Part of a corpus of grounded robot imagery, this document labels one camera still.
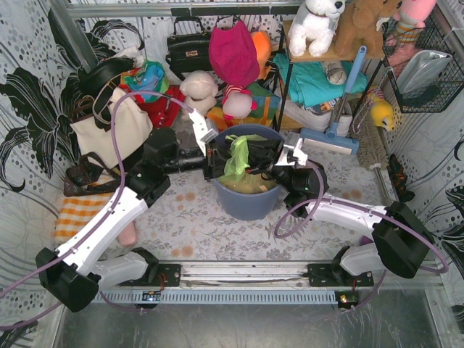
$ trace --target brown teddy bear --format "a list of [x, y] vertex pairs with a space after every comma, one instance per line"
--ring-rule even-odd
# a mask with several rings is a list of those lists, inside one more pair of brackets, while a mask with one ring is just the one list
[[347, 5], [335, 36], [335, 52], [346, 56], [353, 41], [360, 38], [368, 47], [368, 55], [381, 56], [384, 40], [382, 31], [377, 31], [377, 22], [395, 15], [401, 5], [400, 0], [356, 0]]

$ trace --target blue bucket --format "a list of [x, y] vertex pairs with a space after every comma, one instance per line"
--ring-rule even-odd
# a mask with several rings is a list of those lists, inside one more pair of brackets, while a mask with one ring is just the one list
[[[235, 125], [216, 137], [218, 146], [224, 146], [225, 137], [233, 134], [236, 136], [257, 134], [268, 140], [283, 140], [283, 136], [263, 125]], [[213, 180], [212, 183], [224, 211], [236, 219], [246, 221], [264, 219], [273, 210], [282, 192], [282, 187], [279, 185], [261, 194], [240, 194], [229, 190], [217, 180]]]

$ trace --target white plush dog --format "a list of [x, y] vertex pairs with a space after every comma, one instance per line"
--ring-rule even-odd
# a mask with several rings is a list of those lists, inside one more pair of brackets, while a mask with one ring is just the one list
[[298, 57], [305, 53], [307, 38], [312, 41], [308, 49], [312, 56], [326, 53], [344, 10], [345, 0], [305, 0], [291, 24], [291, 55]]

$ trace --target blue mop handle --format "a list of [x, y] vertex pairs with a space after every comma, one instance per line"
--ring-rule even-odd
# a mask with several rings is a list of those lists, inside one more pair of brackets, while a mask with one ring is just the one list
[[361, 65], [363, 65], [365, 54], [367, 53], [368, 48], [366, 46], [361, 46], [360, 50], [357, 52], [355, 62], [353, 63], [353, 67], [349, 72], [347, 84], [345, 85], [345, 92], [344, 93], [351, 93], [353, 87], [355, 86], [357, 74], [359, 74], [361, 70]]
[[365, 54], [367, 53], [368, 48], [366, 46], [361, 46], [359, 51], [357, 52], [355, 62], [353, 63], [353, 67], [349, 72], [349, 76], [347, 79], [347, 83], [345, 84], [345, 90], [343, 93], [343, 97], [341, 98], [341, 105], [339, 106], [336, 116], [333, 119], [330, 127], [326, 130], [326, 137], [329, 139], [333, 139], [336, 137], [336, 129], [339, 127], [339, 121], [341, 117], [341, 113], [343, 112], [344, 103], [347, 99], [347, 94], [351, 93], [353, 87], [355, 86], [357, 75], [361, 70], [361, 65], [363, 65]]

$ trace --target gray floor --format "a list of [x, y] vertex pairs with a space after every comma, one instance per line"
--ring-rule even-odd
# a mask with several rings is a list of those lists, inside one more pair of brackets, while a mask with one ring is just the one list
[[356, 313], [332, 306], [160, 305], [121, 312], [93, 304], [62, 319], [66, 347], [440, 347], [422, 291], [382, 291]]

